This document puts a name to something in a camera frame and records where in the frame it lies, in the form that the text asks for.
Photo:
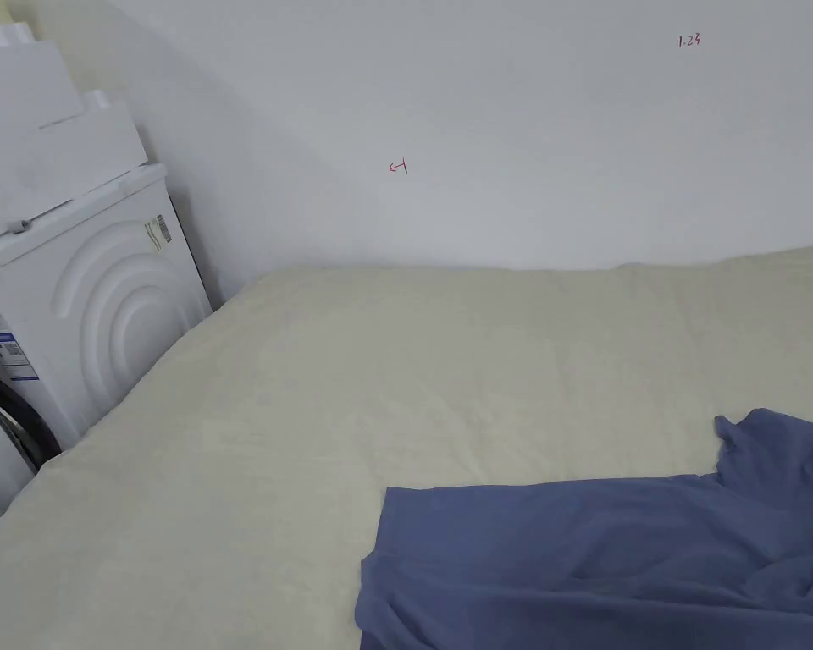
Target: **washing machine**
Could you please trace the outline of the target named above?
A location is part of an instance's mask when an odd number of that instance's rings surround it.
[[[0,380],[62,449],[211,314],[164,178],[135,169],[0,237]]]

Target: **beige bedsheet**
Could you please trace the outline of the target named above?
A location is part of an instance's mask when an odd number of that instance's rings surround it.
[[[813,420],[813,249],[278,273],[0,520],[0,650],[357,648],[386,485],[710,471],[756,406]]]

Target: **red arrow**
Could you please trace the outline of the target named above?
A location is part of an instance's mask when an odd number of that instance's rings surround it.
[[[404,168],[404,174],[409,174],[409,172],[407,172],[407,160],[405,160],[403,157],[401,158],[401,160],[402,162],[400,165],[395,165],[394,163],[392,163],[390,166],[388,166],[388,171],[397,172],[398,168]]]

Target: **white cardboard box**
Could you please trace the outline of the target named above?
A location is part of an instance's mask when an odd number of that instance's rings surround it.
[[[122,102],[0,146],[0,234],[147,162]]]
[[[33,37],[33,32],[30,31],[30,26],[26,23],[0,25],[0,47],[35,41],[36,38]]]
[[[83,112],[53,42],[0,47],[0,141]]]

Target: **blue cloth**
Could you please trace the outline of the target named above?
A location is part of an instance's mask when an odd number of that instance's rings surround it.
[[[362,650],[813,648],[813,424],[716,432],[705,476],[388,489]]]

